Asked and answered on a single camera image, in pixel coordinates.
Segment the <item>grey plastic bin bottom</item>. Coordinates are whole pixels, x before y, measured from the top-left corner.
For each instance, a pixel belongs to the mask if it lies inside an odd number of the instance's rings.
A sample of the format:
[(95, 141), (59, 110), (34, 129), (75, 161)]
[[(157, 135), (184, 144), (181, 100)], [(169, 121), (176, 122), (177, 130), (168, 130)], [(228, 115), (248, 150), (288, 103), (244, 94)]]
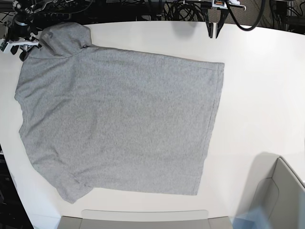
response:
[(63, 216), (59, 229), (231, 229), (229, 217), (208, 218), (206, 210), (123, 212), (83, 210), (80, 218)]

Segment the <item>grey T-shirt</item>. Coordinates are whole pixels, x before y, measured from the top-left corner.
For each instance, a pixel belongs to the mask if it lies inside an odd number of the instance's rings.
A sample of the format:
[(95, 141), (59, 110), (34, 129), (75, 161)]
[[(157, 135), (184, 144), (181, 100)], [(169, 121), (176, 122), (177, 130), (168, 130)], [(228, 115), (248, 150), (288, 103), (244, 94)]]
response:
[(70, 203), (95, 187), (196, 195), (223, 81), (223, 63), (98, 47), (57, 24), (21, 68), (20, 137)]

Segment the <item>grey plastic bin right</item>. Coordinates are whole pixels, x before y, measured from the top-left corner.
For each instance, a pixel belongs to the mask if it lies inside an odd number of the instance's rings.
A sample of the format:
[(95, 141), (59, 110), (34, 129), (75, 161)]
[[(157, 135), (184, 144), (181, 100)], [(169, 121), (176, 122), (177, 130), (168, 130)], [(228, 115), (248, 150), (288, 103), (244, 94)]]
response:
[(251, 211), (255, 229), (305, 227), (305, 184), (282, 157), (271, 177), (259, 183)]

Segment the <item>blue translucent object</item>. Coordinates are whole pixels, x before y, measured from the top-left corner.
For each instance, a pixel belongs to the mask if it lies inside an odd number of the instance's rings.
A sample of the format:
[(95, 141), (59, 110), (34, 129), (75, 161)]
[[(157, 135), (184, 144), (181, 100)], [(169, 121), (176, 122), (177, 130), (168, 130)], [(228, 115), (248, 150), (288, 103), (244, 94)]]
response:
[(269, 229), (267, 215), (261, 207), (255, 207), (248, 212), (232, 219), (233, 229)]

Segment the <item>grey plastic bin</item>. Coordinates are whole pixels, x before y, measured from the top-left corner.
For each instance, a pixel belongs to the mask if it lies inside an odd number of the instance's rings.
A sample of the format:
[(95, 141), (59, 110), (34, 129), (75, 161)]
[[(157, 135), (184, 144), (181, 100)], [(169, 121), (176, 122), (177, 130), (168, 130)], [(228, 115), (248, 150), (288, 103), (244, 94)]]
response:
[(271, 177), (259, 183), (251, 211), (255, 229), (305, 227), (305, 184), (282, 157)]
[(229, 217), (208, 218), (206, 210), (123, 212), (83, 210), (80, 218), (63, 216), (59, 229), (231, 229)]

